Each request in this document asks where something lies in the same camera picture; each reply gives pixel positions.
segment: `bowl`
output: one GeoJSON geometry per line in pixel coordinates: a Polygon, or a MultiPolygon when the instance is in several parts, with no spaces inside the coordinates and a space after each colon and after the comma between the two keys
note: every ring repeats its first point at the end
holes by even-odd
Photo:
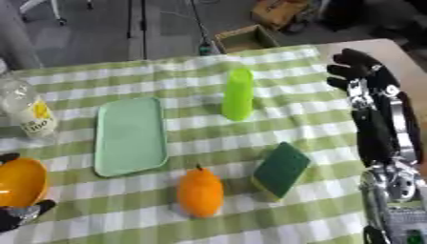
{"type": "Polygon", "coordinates": [[[47,171],[39,161],[18,158],[0,165],[0,206],[31,206],[46,196],[47,189],[47,171]]]}

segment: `green scouring pad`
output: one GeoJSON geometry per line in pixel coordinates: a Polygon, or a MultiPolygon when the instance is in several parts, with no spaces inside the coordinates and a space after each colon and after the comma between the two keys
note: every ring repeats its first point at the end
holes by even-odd
{"type": "Polygon", "coordinates": [[[278,201],[291,189],[309,163],[310,159],[302,152],[282,142],[256,169],[252,182],[278,201]]]}

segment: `light green tray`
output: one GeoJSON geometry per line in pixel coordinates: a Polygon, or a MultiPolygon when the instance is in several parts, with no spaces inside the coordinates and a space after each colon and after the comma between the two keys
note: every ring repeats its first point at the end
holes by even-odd
{"type": "Polygon", "coordinates": [[[153,97],[103,105],[98,113],[94,168],[110,177],[162,166],[167,160],[160,101],[153,97]]]}

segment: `cup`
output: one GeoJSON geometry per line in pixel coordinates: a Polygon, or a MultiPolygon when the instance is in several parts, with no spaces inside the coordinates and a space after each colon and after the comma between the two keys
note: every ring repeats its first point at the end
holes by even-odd
{"type": "Polygon", "coordinates": [[[254,98],[254,78],[251,71],[246,68],[232,70],[224,93],[222,114],[233,121],[247,118],[252,112],[254,98]]]}

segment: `green checkered tablecloth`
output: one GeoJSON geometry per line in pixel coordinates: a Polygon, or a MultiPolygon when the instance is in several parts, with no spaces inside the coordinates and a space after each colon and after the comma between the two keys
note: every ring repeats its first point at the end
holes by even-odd
{"type": "Polygon", "coordinates": [[[58,141],[17,139],[19,129],[0,118],[0,148],[42,160],[48,197],[58,206],[0,234],[0,243],[361,243],[356,128],[345,94],[325,83],[318,56],[314,47],[298,46],[21,72],[61,120],[58,141]],[[254,112],[233,122],[219,105],[228,71],[242,65],[254,74],[254,112]],[[169,161],[156,170],[97,176],[99,106],[141,96],[162,103],[169,161]],[[266,202],[249,179],[281,141],[312,165],[283,200],[266,202]],[[224,184],[224,205],[211,218],[190,218],[175,200],[177,178],[196,163],[224,184]]]}

